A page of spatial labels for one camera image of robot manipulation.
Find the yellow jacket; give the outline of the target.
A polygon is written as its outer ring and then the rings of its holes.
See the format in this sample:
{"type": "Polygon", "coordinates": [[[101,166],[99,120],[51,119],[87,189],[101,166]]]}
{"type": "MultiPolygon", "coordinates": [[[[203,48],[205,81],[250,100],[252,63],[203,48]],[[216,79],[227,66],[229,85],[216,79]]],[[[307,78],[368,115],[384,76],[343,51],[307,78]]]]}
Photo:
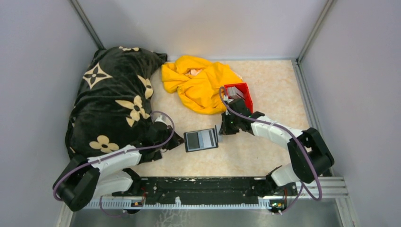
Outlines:
{"type": "Polygon", "coordinates": [[[161,81],[167,92],[178,94],[185,107],[206,115],[226,110],[219,96],[220,87],[243,82],[228,65],[190,55],[163,64],[161,81]]]}

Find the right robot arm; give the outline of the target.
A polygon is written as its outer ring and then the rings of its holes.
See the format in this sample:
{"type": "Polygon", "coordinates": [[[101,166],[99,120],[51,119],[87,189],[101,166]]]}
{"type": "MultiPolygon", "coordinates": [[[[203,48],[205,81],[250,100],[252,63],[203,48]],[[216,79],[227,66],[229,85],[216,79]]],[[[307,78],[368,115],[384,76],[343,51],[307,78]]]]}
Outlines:
{"type": "Polygon", "coordinates": [[[242,99],[223,103],[227,110],[221,115],[220,134],[234,135],[244,131],[268,139],[288,151],[290,163],[275,168],[266,176],[270,194],[280,194],[288,183],[311,183],[334,165],[334,158],[317,129],[294,129],[261,112],[251,113],[242,99]]]}

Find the red plastic bin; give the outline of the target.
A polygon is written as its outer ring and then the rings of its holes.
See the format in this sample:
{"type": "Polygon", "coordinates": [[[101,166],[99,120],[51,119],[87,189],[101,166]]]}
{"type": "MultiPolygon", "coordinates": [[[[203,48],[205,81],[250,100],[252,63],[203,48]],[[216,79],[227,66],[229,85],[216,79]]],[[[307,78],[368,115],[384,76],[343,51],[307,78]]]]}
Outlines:
{"type": "Polygon", "coordinates": [[[246,83],[237,84],[226,84],[224,85],[226,96],[228,99],[242,99],[245,102],[246,107],[253,112],[253,101],[246,83]]]}

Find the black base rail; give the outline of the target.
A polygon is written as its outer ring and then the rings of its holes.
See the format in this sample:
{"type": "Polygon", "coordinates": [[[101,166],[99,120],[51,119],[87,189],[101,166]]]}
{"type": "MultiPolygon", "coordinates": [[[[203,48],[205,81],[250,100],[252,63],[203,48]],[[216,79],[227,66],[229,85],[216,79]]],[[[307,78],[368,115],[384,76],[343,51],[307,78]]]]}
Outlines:
{"type": "Polygon", "coordinates": [[[265,177],[143,177],[135,180],[133,189],[114,192],[115,197],[139,196],[146,205],[257,204],[265,196],[295,196],[295,183],[271,189],[265,177]]]}

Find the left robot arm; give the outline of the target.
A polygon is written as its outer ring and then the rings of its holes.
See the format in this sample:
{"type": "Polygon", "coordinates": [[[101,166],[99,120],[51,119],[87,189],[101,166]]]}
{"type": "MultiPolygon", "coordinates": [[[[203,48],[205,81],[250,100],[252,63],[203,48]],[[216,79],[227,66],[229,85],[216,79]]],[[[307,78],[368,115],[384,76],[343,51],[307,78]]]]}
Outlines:
{"type": "Polygon", "coordinates": [[[108,194],[135,196],[142,183],[132,167],[157,161],[163,150],[184,142],[173,125],[160,120],[132,126],[70,123],[65,135],[70,162],[53,184],[53,196],[71,211],[108,194]]]}

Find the black floral blanket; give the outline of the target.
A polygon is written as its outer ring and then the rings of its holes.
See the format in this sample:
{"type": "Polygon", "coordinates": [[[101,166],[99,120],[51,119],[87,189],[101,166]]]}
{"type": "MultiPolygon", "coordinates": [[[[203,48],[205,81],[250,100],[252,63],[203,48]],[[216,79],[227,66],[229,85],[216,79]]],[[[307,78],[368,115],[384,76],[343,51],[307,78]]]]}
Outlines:
{"type": "Polygon", "coordinates": [[[152,75],[166,53],[122,46],[98,50],[80,82],[65,145],[70,158],[96,157],[127,145],[151,146],[152,75]]]}

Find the silver grey credit card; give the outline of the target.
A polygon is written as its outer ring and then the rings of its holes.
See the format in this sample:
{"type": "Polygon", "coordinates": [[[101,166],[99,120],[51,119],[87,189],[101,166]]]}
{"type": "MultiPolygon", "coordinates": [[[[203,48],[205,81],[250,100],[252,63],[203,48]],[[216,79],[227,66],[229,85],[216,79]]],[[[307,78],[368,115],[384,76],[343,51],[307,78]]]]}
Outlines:
{"type": "Polygon", "coordinates": [[[202,149],[210,149],[218,147],[215,138],[214,129],[202,130],[199,132],[199,144],[202,149]]]}

